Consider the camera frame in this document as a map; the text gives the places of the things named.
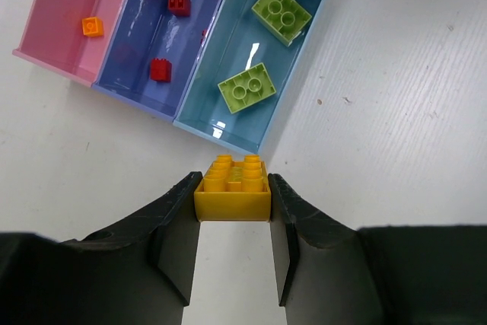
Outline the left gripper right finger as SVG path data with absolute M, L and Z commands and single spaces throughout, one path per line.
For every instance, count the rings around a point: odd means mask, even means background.
M 484 324 L 483 225 L 351 229 L 269 175 L 279 305 L 289 324 Z

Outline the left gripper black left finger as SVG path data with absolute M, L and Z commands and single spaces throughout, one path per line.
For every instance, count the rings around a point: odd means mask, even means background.
M 199 242 L 199 172 L 85 239 L 1 235 L 3 324 L 179 324 Z

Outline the yellow duplo brick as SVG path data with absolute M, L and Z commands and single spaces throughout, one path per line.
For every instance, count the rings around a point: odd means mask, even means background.
M 268 221 L 271 190 L 265 163 L 259 155 L 235 161 L 219 155 L 194 192 L 199 221 Z

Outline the light green duplo brick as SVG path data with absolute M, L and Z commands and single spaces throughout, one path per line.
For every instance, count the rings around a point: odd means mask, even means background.
M 218 84 L 231 114 L 253 106 L 276 93 L 263 62 Z
M 257 0 L 252 12 L 286 47 L 304 32 L 312 19 L 312 15 L 296 0 Z

